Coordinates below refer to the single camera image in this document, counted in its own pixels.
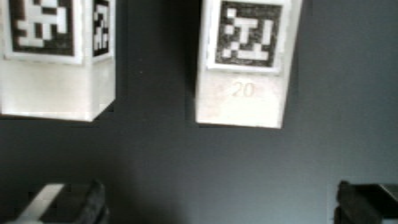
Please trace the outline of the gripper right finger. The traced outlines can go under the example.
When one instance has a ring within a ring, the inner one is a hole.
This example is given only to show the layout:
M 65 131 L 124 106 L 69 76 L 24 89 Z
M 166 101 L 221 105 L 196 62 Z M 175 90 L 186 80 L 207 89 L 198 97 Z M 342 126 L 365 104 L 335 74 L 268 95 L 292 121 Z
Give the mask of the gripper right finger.
M 398 224 L 398 184 L 337 185 L 333 224 Z

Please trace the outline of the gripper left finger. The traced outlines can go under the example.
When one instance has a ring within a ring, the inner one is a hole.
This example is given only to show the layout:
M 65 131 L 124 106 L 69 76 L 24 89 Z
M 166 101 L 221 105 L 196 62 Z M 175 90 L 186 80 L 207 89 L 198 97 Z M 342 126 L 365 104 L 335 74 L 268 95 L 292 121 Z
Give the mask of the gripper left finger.
M 12 224 L 108 224 L 104 186 L 49 183 L 40 188 Z

